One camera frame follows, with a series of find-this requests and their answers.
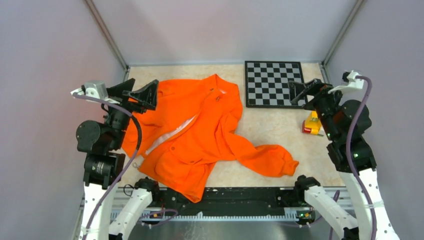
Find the orange zip jacket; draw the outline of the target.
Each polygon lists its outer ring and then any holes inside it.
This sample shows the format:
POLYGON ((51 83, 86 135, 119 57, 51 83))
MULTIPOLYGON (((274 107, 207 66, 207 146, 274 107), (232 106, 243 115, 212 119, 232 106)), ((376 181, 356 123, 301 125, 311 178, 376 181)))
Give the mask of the orange zip jacket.
POLYGON ((213 74, 160 81, 157 107, 135 115, 122 149, 142 156, 139 171, 197 203, 215 164, 238 161, 266 177, 294 175, 298 162, 278 144, 253 145, 237 135, 243 106, 239 87, 213 74))

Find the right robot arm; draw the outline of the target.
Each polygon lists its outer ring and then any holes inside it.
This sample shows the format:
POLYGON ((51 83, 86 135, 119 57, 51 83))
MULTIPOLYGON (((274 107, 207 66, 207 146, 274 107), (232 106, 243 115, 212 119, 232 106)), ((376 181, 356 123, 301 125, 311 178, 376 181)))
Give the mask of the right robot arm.
POLYGON ((289 81, 290 101, 315 111, 324 133, 330 160, 350 196, 354 214, 349 214, 328 195, 313 177, 300 176, 294 185, 293 200, 299 206, 311 206, 342 240, 397 240, 380 193, 377 163, 364 132, 372 121, 364 100, 342 102, 344 86, 313 79, 308 83, 289 81))

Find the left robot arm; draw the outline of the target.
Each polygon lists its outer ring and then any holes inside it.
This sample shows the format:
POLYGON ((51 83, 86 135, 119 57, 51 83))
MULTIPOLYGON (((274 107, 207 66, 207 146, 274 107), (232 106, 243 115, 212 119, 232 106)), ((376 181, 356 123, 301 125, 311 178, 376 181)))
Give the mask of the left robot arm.
POLYGON ((122 147, 129 124, 136 127, 136 146, 142 142, 142 130, 136 114, 157 107, 159 82, 153 80, 134 90, 129 79, 112 87, 100 80, 84 83, 71 92, 76 99, 100 103, 106 112, 103 122, 86 120, 76 129, 77 150, 85 153, 84 207, 80 226, 81 240, 126 240, 147 207, 160 202, 158 182, 143 178, 134 184, 129 200, 118 216, 111 220, 118 184, 130 166, 122 147))

